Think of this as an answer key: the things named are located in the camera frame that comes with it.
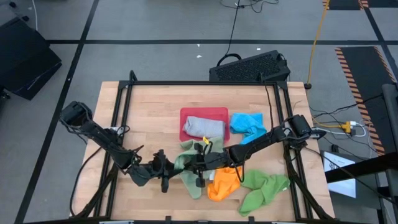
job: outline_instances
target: blue cloth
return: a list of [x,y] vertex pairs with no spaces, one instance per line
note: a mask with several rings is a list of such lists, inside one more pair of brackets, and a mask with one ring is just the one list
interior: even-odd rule
[[233,134],[243,134],[240,144],[251,142],[267,132],[262,125],[262,113],[235,113],[232,115],[229,129]]

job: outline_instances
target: red tray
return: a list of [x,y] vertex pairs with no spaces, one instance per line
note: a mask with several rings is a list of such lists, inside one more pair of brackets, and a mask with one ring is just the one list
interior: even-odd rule
[[225,133],[224,133],[224,142],[229,140],[229,115],[228,109],[225,107],[221,108],[182,108],[180,111],[180,140],[187,141],[190,139],[194,140],[202,140],[202,138],[189,136],[183,130],[183,126],[185,122],[187,122],[188,116],[195,116],[198,118],[207,118],[218,121],[225,122]]

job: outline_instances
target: towel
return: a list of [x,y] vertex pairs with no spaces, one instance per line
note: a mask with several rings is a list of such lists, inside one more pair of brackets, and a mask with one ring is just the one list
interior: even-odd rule
[[249,170],[244,175],[243,187],[252,190],[248,193],[238,212],[245,217],[261,206],[270,204],[277,193],[286,190],[290,180],[284,175],[268,175],[259,170]]
[[183,130],[190,136],[202,138],[224,137],[225,123],[213,119],[188,116]]
[[240,144],[251,142],[267,132],[262,125],[262,113],[235,113],[232,115],[229,128],[233,134],[243,134]]
[[[242,176],[241,166],[238,167],[238,172]],[[217,169],[213,183],[207,185],[207,196],[209,196],[210,200],[220,202],[240,186],[241,182],[236,175],[235,168]]]
[[[209,139],[213,143],[213,147],[211,148],[212,152],[223,152],[223,138],[216,137]],[[181,142],[181,147],[185,150],[185,152],[181,153],[177,156],[174,162],[174,169],[183,169],[184,164],[190,161],[193,155],[197,154],[197,151],[194,148],[194,144],[199,143],[205,148],[206,143],[204,141],[195,141],[188,140],[185,142]],[[211,170],[203,172],[203,178],[209,179],[211,174]],[[198,199],[201,196],[201,188],[196,186],[196,179],[198,176],[194,174],[192,171],[185,170],[181,174],[182,182],[185,184],[189,194],[193,199]]]

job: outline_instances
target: yellow cable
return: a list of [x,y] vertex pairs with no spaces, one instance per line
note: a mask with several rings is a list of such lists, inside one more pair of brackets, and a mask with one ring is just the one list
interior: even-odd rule
[[[308,79],[307,79],[307,84],[309,84],[309,83],[310,83],[310,80],[311,80],[312,58],[313,58],[313,54],[314,54],[314,52],[315,52],[315,46],[316,46],[316,44],[317,44],[319,35],[320,35],[320,33],[321,33],[321,27],[322,27],[322,24],[323,24],[323,20],[325,19],[326,11],[327,11],[327,9],[328,9],[328,7],[329,7],[329,2],[330,2],[330,0],[327,0],[327,2],[326,2],[326,4],[325,4],[325,7],[323,8],[322,18],[321,18],[321,21],[320,21],[319,26],[318,26],[317,35],[315,36],[315,40],[313,41],[313,45],[312,45],[312,49],[311,49],[310,65],[309,65],[309,68],[308,68]],[[319,124],[320,126],[323,126],[323,127],[326,127],[326,128],[341,128],[341,125],[325,125],[325,124],[321,124],[321,123],[319,123],[313,116],[312,116],[312,119],[313,119],[317,124]]]

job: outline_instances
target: gray cloth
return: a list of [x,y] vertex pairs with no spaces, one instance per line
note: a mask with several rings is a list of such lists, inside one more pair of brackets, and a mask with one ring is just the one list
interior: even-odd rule
[[225,123],[224,121],[188,116],[183,130],[188,135],[199,138],[202,138],[203,136],[206,138],[224,138]]

